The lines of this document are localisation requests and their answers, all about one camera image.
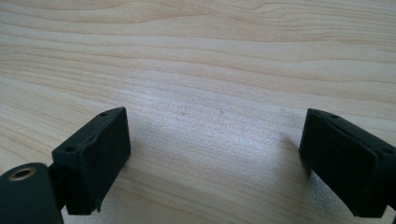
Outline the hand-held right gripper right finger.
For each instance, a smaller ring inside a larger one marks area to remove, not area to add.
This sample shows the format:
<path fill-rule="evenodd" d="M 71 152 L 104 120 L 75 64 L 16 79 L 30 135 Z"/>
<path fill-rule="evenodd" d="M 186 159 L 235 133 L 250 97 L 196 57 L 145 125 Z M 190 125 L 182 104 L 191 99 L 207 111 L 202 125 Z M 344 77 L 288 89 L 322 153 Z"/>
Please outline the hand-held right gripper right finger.
<path fill-rule="evenodd" d="M 307 110 L 299 153 L 356 217 L 396 210 L 396 147 L 329 112 Z"/>

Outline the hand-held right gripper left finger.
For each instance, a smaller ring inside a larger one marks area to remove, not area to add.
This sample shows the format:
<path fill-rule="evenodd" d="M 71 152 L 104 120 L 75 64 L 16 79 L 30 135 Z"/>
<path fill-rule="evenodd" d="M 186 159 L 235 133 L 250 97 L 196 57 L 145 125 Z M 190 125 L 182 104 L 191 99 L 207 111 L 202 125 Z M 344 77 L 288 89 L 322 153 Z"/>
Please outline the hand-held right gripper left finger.
<path fill-rule="evenodd" d="M 52 151 L 49 175 L 57 206 L 70 215 L 99 211 L 130 155 L 126 109 L 94 117 Z"/>

